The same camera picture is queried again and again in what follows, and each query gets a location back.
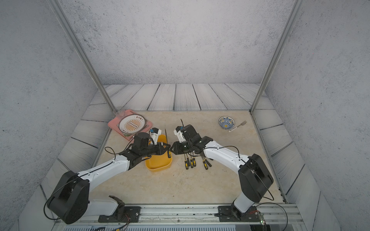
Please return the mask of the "file tool yellow black handle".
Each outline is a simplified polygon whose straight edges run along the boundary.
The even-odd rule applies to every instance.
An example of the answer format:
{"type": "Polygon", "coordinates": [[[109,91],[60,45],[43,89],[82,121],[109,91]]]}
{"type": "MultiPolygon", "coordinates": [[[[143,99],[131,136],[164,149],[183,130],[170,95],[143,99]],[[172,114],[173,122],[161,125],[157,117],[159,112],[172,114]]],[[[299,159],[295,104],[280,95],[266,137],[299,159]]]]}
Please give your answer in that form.
{"type": "MultiPolygon", "coordinates": [[[[168,142],[168,135],[167,135],[167,131],[166,130],[165,130],[165,136],[166,136],[166,143],[169,144],[169,142],[168,142]]],[[[171,155],[170,151],[167,152],[167,156],[168,156],[169,159],[171,159],[172,155],[171,155]]]]}

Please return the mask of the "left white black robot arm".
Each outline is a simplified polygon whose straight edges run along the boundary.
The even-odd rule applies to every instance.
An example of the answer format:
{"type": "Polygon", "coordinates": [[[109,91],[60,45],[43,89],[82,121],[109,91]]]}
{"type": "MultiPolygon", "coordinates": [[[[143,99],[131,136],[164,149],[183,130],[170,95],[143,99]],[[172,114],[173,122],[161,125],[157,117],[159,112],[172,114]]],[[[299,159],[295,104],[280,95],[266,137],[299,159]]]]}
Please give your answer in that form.
{"type": "Polygon", "coordinates": [[[65,224],[89,216],[99,216],[102,222],[130,222],[125,204],[119,198],[110,196],[108,200],[91,200],[89,195],[94,188],[112,177],[131,170],[153,156],[169,153],[171,146],[159,142],[158,137],[157,133],[140,132],[122,152],[113,153],[112,160],[78,173],[64,173],[43,209],[51,210],[65,224]]]}

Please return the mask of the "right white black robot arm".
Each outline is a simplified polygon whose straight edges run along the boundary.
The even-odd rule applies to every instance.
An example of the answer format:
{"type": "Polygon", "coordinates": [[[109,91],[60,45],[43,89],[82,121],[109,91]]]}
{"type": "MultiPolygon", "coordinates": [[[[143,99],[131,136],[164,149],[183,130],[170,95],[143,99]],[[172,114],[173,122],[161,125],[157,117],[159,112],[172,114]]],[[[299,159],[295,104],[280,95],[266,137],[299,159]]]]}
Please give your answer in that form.
{"type": "Polygon", "coordinates": [[[217,161],[238,174],[241,194],[231,205],[235,216],[244,215],[259,203],[274,183],[266,164],[257,154],[242,155],[235,146],[222,146],[210,137],[201,137],[192,125],[178,126],[173,133],[178,138],[171,147],[175,155],[194,153],[217,161]]]}

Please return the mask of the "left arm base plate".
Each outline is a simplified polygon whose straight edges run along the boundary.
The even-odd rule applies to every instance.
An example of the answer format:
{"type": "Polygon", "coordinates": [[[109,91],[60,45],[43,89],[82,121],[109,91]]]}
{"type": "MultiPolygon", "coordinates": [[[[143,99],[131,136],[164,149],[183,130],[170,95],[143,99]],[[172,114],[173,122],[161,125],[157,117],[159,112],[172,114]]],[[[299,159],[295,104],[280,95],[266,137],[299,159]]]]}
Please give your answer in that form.
{"type": "Polygon", "coordinates": [[[124,206],[117,208],[116,211],[110,215],[99,216],[99,223],[137,223],[139,221],[141,207],[138,206],[124,206]]]}

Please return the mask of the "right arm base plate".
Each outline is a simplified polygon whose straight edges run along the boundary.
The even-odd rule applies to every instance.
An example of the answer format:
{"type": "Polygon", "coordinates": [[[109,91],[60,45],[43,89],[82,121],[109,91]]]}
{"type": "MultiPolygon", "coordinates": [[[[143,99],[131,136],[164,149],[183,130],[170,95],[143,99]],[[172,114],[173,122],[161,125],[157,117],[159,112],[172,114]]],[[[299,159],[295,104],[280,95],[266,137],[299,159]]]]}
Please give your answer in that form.
{"type": "Polygon", "coordinates": [[[234,206],[219,206],[218,212],[214,215],[220,222],[260,222],[259,211],[255,206],[250,207],[246,212],[240,212],[234,206]]]}

